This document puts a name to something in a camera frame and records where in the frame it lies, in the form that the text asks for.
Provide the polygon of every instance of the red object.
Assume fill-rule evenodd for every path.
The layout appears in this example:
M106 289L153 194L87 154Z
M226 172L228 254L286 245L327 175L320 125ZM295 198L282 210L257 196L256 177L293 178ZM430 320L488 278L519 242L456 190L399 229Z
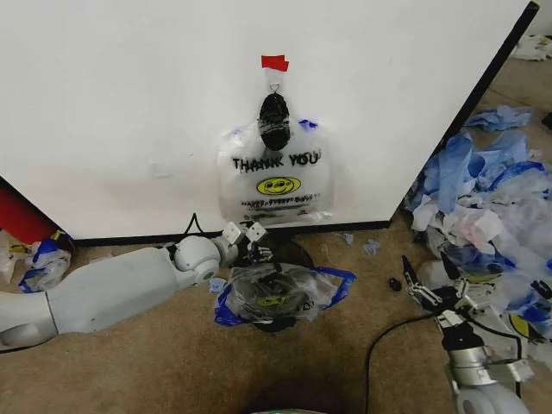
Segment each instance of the red object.
M40 242L56 226L21 195L0 186L0 227L25 244Z
M287 72L287 67L290 65L290 62L285 60L284 54L279 54L278 56L265 56L260 57L260 65L262 67L270 67L271 69L276 69L277 71Z

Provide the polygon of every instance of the black cable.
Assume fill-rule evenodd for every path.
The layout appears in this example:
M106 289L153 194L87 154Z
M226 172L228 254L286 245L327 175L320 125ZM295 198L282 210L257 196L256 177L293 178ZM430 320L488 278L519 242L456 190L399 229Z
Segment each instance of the black cable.
M27 347L17 347L17 348L10 348L10 349L0 349L0 355L1 354L11 354L12 352L20 352L20 351L24 351L25 349L31 349L31 348L34 348L34 347L38 347L39 345L41 345L41 343L38 343L36 345L29 345Z
M186 227L186 230L184 230L184 234L183 234L183 235L188 235L188 232L190 231L191 226L192 226L194 223L196 224L196 227L198 228L199 233L200 233L201 235L204 235L204 234L205 234L204 231L201 229L201 226L199 225L198 215L197 215L196 213L193 213L193 214L191 215L190 222L188 223L188 227Z
M478 326L481 329L486 330L487 332L490 332L494 335L503 336L504 338L510 338L510 339L513 339L514 341L516 341L517 360L520 361L522 359L522 343L521 343L521 338L519 336L512 335L512 334L506 334L504 332L500 332L499 330L489 328L489 327L485 326L483 323L477 322L475 319L470 317L470 315L467 312L462 313L462 316L465 317L468 322L473 323L475 326ZM521 382L518 382L518 381L516 381L516 395L519 399L521 399Z
M376 348L376 345L382 339L385 335L387 335L389 332L395 330L396 328L406 325L407 323L413 323L417 321L423 321L424 319L430 319L434 317L432 313L429 315L423 315L421 317L413 317L411 319L406 319L405 321L401 323L397 323L393 325L391 328L387 328L384 330L381 334L378 335L378 337L372 342L372 345L370 345L370 348L368 348L368 353L366 356L366 402L364 405L364 413L368 414L369 409L369 402L370 402L370 358L372 358L372 352Z

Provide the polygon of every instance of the white wall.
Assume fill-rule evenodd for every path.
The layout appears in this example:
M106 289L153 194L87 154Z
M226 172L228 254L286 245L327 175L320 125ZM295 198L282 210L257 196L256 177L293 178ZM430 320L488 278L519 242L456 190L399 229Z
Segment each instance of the white wall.
M288 103L337 137L332 223L387 220L525 4L2 2L0 174L76 238L219 230L217 138L285 53Z
M541 8L527 28L528 35L552 35L552 0L536 0Z

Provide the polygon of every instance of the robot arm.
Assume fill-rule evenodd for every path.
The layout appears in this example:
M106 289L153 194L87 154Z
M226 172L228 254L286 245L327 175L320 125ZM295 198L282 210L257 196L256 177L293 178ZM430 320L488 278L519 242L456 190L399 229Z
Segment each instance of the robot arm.
M467 294L469 284L461 279L459 270L447 256L442 256L453 286L430 290L417 279L410 262L403 256L404 276L409 293L433 313L442 332L442 347L448 353L446 374L455 395L459 414L529 414L524 402L501 381L517 384L533 373L521 351L515 360L493 361L480 336L468 321L470 312L481 305Z
M238 258L244 236L251 254L266 233L258 223L249 229L230 223L222 236L188 236L172 252L143 248L80 267L46 292L0 292L0 345L28 347L108 328L208 281Z

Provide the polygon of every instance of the red tape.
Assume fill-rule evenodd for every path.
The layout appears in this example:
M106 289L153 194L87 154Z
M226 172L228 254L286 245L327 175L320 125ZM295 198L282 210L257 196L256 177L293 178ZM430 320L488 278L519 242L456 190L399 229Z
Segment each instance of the red tape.
M265 56L260 57L260 65L262 67L270 67L271 69L276 69L277 71L287 72L287 67L290 65L290 62L285 60L284 54L279 54L278 56Z

